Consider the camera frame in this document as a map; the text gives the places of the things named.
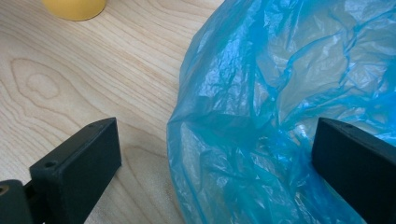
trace yellow object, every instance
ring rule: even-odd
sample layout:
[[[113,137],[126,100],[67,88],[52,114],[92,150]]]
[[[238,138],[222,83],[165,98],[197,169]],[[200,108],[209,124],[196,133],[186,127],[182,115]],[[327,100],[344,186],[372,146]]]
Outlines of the yellow object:
[[[106,0],[42,0],[44,6],[57,17],[70,21],[85,21],[105,8]]]

